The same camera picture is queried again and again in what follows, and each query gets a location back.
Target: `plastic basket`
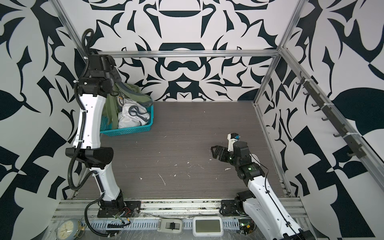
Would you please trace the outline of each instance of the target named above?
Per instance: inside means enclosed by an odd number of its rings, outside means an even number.
[[[131,134],[136,132],[146,132],[151,129],[153,123],[153,105],[147,108],[147,112],[151,114],[151,119],[149,123],[144,126],[138,127],[127,127],[127,128],[119,128],[119,129],[111,129],[112,124],[108,125],[108,118],[105,116],[101,116],[101,124],[100,124],[100,133],[105,134],[107,136],[118,136],[124,134]]]

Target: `dark wood surface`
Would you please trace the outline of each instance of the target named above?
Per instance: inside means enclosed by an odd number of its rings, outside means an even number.
[[[101,145],[114,149],[112,168],[124,198],[235,197],[248,188],[233,166],[213,159],[210,152],[211,146],[228,146],[227,134],[232,132],[248,142],[250,151],[269,168],[268,180],[276,195],[283,196],[249,101],[155,102],[149,132],[103,135]],[[76,198],[98,197],[96,181],[90,177]]]

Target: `pile of clothes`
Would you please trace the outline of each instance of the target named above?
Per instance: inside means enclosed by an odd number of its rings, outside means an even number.
[[[103,109],[108,124],[112,124],[111,130],[148,124],[151,114],[146,108],[153,104],[150,96],[143,94],[138,86],[122,82],[115,83],[113,91],[116,95],[107,96]]]

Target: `round clock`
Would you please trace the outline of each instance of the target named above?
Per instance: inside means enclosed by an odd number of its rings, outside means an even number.
[[[74,240],[82,231],[80,220],[72,218],[63,222],[57,230],[58,240]]]

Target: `black and white wallpaper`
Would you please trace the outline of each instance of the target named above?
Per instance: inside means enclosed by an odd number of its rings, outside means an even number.
[[[383,159],[384,1],[310,0],[287,47]]]
[[[276,49],[297,0],[63,0],[101,51]],[[253,100],[270,57],[116,59],[158,101]]]
[[[309,0],[287,45],[383,157],[383,1]],[[292,195],[322,239],[382,239],[384,193],[284,60],[259,107]]]
[[[1,239],[41,239],[71,193],[64,152],[77,131],[73,80],[84,61],[47,0],[2,0],[0,62]]]

